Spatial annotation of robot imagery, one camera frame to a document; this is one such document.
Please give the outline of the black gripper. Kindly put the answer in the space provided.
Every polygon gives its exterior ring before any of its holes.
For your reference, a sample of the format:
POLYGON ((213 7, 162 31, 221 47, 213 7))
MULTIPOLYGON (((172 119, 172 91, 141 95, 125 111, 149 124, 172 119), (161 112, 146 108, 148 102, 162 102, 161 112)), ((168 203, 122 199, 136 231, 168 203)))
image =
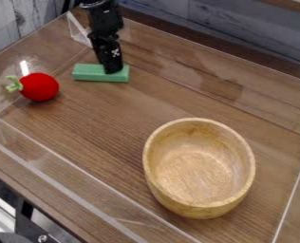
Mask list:
POLYGON ((79 7, 87 12, 92 33, 87 35, 94 53, 108 74, 124 68, 118 32, 124 29, 122 15, 116 0, 81 0, 79 7))

